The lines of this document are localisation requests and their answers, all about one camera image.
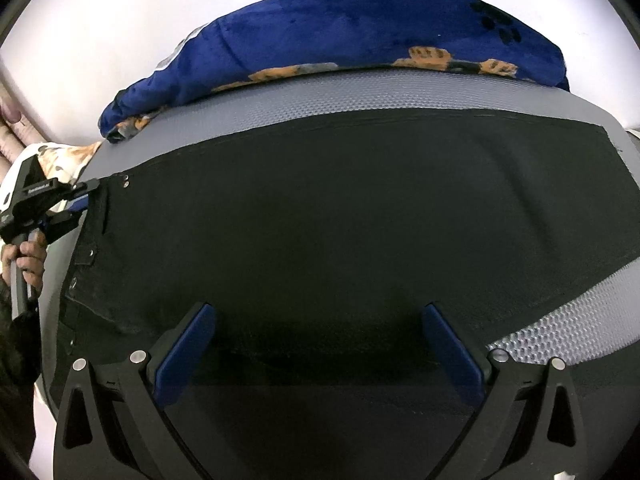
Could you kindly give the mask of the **left forearm dark sleeve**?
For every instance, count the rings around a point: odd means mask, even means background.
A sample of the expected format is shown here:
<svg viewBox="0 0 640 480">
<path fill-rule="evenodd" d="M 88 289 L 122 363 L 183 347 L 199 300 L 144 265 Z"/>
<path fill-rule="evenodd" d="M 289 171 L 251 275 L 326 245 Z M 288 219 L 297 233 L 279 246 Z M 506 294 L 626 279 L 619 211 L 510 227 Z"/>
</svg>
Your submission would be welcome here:
<svg viewBox="0 0 640 480">
<path fill-rule="evenodd" d="M 26 463 L 36 440 L 35 382 L 41 373 L 33 313 L 12 318 L 9 285 L 1 281 L 1 432 Z"/>
</svg>

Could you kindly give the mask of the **left hand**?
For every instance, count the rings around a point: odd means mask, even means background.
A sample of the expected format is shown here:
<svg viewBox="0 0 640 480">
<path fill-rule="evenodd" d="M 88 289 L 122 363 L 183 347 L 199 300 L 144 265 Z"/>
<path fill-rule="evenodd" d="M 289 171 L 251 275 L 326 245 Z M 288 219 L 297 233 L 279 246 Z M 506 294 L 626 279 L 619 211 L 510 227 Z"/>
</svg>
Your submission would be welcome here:
<svg viewBox="0 0 640 480">
<path fill-rule="evenodd" d="M 2 280 L 11 286 L 11 266 L 15 263 L 25 282 L 39 295 L 43 285 L 47 247 L 46 237 L 39 230 L 30 233 L 26 242 L 4 245 L 1 251 Z"/>
</svg>

